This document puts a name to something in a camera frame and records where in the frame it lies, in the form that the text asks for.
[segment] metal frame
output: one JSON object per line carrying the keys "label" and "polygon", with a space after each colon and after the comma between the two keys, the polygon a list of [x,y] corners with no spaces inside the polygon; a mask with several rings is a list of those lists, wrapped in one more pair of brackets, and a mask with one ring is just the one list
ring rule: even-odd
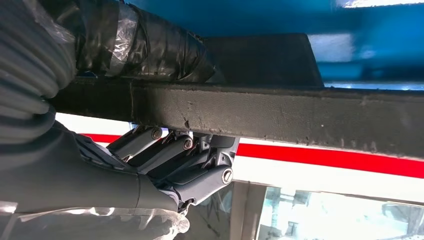
{"label": "metal frame", "polygon": [[422,92],[78,78],[51,103],[145,126],[424,159]]}

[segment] red stripe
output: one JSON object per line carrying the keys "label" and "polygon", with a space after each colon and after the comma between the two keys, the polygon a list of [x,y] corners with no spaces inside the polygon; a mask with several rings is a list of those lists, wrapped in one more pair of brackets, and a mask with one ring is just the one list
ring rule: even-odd
{"label": "red stripe", "polygon": [[424,179],[424,162],[366,153],[241,143],[238,156]]}
{"label": "red stripe", "polygon": [[106,135],[106,134],[91,134],[91,133],[81,133],[81,134],[91,138],[94,142],[108,143],[108,144],[121,137],[119,135]]}

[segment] window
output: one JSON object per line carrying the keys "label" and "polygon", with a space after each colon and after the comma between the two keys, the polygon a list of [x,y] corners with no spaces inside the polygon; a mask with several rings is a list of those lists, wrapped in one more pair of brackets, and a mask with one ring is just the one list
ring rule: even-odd
{"label": "window", "polygon": [[424,239],[424,208],[267,187],[259,240]]}

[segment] plastic bag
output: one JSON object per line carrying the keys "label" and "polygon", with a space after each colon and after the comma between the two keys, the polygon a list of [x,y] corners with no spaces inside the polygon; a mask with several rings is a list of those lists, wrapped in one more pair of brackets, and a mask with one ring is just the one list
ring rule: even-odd
{"label": "plastic bag", "polygon": [[12,217],[2,234],[7,240],[172,240],[190,227],[185,216],[163,209],[84,207]]}

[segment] glass panel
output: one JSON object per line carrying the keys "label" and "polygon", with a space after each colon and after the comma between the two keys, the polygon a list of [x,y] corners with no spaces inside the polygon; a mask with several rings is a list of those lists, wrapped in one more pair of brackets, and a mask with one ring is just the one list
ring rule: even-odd
{"label": "glass panel", "polygon": [[197,206],[190,206],[190,228],[175,240],[229,240],[234,183],[222,188]]}
{"label": "glass panel", "polygon": [[268,187],[259,240],[424,239],[424,208]]}

